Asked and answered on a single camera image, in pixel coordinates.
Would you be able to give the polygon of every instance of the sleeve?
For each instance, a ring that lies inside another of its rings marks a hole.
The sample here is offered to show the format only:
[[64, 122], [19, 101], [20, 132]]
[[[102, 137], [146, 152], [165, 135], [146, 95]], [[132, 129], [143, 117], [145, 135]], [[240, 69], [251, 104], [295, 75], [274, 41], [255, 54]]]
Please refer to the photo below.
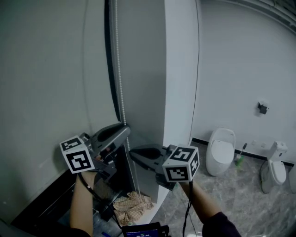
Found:
[[70, 228], [68, 232], [68, 236], [71, 237], [90, 237], [85, 231], [80, 229]]
[[241, 237], [235, 225], [222, 212], [210, 217], [203, 225], [203, 237]]

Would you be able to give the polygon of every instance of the gray wall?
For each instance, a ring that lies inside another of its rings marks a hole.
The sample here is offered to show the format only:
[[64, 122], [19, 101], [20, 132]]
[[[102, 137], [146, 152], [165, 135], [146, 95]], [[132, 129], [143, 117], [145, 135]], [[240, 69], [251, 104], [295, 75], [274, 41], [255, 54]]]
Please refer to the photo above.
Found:
[[[164, 0], [119, 0], [118, 34], [131, 148], [148, 143], [162, 144], [166, 103]], [[141, 191], [156, 202], [158, 185], [155, 174], [138, 165], [136, 168]]]
[[116, 122], [104, 1], [88, 3], [82, 48], [85, 7], [81, 0], [1, 3], [0, 218], [5, 221], [65, 171], [60, 141]]

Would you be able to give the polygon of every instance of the marble floor tile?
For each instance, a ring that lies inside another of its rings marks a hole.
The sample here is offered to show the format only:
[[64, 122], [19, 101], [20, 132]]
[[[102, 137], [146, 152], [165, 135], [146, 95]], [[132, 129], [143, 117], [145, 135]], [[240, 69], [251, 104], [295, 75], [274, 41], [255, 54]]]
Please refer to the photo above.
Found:
[[[192, 145], [198, 147], [200, 158], [194, 181], [220, 205], [242, 236], [266, 234], [284, 237], [295, 225], [296, 194], [291, 193], [288, 179], [283, 185], [274, 187], [269, 194], [264, 194], [259, 180], [259, 170], [264, 161], [247, 156], [239, 167], [232, 163], [224, 174], [213, 177], [205, 165], [207, 146], [198, 143]], [[172, 237], [181, 236], [187, 203], [188, 198], [177, 184], [152, 222], [168, 225]], [[203, 224], [193, 207], [189, 214], [185, 233], [193, 234], [194, 228], [196, 232], [202, 232]]]

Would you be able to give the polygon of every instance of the plaid cloth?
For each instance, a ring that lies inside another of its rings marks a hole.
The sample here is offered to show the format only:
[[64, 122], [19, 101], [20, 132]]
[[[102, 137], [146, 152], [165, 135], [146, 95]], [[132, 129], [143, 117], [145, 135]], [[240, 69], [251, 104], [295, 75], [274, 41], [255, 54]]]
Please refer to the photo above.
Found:
[[141, 195], [135, 191], [128, 193], [128, 197], [121, 197], [113, 202], [115, 215], [121, 225], [135, 222], [144, 214], [145, 210], [153, 208], [151, 198]]

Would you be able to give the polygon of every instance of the baseboard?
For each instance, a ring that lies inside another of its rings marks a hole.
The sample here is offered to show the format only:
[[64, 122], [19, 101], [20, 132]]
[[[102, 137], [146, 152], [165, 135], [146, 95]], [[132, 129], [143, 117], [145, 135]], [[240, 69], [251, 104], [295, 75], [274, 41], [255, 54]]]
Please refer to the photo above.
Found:
[[50, 220], [57, 221], [70, 208], [72, 190], [76, 175], [68, 169], [39, 196], [37, 196], [13, 221], [12, 225], [32, 234], [40, 236], [40, 228]]
[[[204, 140], [201, 140], [201, 139], [197, 139], [197, 138], [194, 138], [194, 137], [192, 138], [192, 141], [195, 142], [195, 143], [202, 144], [202, 145], [208, 145], [209, 144], [209, 142], [207, 142], [207, 141], [204, 141]], [[234, 152], [236, 154], [238, 154], [241, 151], [235, 149]], [[245, 152], [245, 151], [242, 152], [242, 155], [248, 156], [248, 157], [252, 157], [252, 158], [256, 158], [256, 159], [259, 159], [259, 160], [262, 160], [262, 161], [267, 161], [267, 157], [266, 156], [259, 156], [259, 155], [256, 155], [256, 154], [253, 154], [253, 153], [249, 153], [249, 152]], [[293, 163], [290, 163], [290, 162], [283, 161], [283, 163], [286, 166], [291, 166], [291, 167], [294, 166], [294, 164]]]

